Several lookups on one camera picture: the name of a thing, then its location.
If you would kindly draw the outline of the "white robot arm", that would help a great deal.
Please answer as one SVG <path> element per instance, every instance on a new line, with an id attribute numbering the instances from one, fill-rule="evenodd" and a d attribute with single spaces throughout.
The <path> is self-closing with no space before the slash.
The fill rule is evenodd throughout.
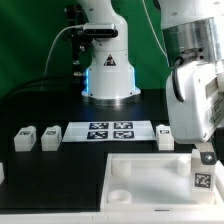
<path id="1" fill-rule="evenodd" d="M 140 94 L 128 60 L 128 26 L 112 0 L 78 0 L 88 22 L 81 32 L 93 39 L 86 70 L 85 100 L 119 105 Z M 157 0 L 165 56 L 172 69 L 166 82 L 171 133 L 193 144 L 204 165 L 216 156 L 209 142 L 224 121 L 224 0 Z"/>

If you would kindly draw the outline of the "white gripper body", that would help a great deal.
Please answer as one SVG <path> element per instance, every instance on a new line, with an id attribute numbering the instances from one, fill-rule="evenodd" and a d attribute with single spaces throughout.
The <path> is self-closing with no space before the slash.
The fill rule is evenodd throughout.
<path id="1" fill-rule="evenodd" d="M 172 136 L 181 144 L 206 142 L 224 120 L 224 93 L 218 88 L 215 65 L 192 62 L 177 73 L 183 102 L 176 99 L 172 76 L 166 83 Z"/>

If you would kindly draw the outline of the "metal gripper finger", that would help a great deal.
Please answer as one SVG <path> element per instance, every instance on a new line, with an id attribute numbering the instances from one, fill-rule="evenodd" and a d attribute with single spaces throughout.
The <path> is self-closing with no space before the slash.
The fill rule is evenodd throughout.
<path id="1" fill-rule="evenodd" d="M 197 143 L 196 148 L 200 153 L 200 158 L 203 165 L 216 164 L 216 154 L 211 142 Z"/>

